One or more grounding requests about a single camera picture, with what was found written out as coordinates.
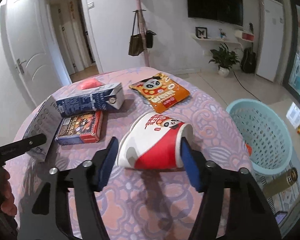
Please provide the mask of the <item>person left hand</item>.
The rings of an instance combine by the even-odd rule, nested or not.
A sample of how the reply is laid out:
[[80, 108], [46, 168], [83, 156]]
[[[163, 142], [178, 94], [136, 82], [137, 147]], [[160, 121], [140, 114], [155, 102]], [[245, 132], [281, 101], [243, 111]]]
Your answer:
[[17, 207], [14, 204], [15, 198], [9, 182], [10, 177], [9, 172], [4, 169], [2, 174], [3, 183], [0, 185], [0, 192], [4, 196], [4, 201], [1, 204], [1, 210], [8, 216], [14, 217], [17, 214]]

